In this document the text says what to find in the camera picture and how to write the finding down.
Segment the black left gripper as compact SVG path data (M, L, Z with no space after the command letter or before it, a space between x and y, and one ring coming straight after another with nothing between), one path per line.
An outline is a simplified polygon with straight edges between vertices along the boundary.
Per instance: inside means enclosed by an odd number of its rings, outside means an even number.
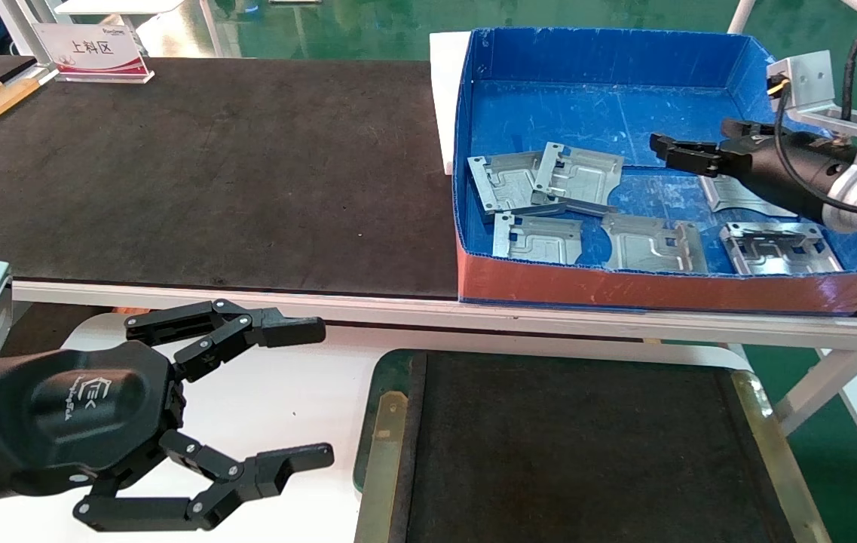
M77 503L74 518L95 532L211 532L244 503L280 495L293 474L334 464L328 443L238 461L170 431L182 426L186 406L177 379L196 382L252 347L321 343L323 319L216 299L129 317L125 327L139 342L0 363L0 448L12 492L45 497L105 478L130 485L162 450L210 481L207 490L194 498L118 497L118 482L108 479ZM187 339L173 364L149 347Z

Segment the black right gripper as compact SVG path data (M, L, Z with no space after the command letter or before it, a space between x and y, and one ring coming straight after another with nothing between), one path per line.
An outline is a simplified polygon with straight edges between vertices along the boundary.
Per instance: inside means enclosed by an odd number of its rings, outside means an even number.
M824 203L794 182L779 160L775 137L781 133L774 124L727 117L722 120L727 138L722 148L721 143L651 134L650 149L666 168L698 176L732 176L759 198L801 219L823 223ZM828 195L856 155L855 146L836 145L818 134L783 134L781 146L797 175L822 195Z

